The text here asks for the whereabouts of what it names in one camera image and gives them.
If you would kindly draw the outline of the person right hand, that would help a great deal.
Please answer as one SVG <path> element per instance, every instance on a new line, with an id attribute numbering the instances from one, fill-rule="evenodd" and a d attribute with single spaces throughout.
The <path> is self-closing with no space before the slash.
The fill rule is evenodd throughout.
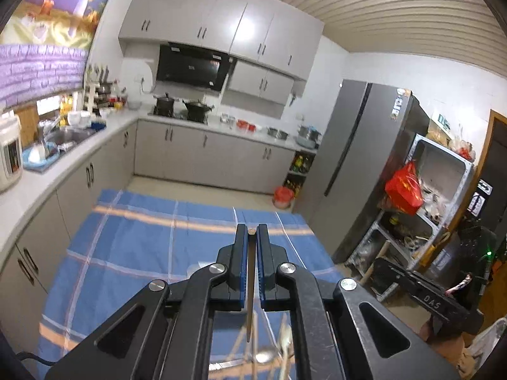
<path id="1" fill-rule="evenodd" d="M 419 329 L 419 337 L 435 352 L 445 358 L 459 373 L 461 379 L 471 379 L 477 372 L 477 364 L 484 356 L 483 350 L 465 347 L 462 335 L 438 338 L 432 328 L 432 320 L 426 321 Z"/>

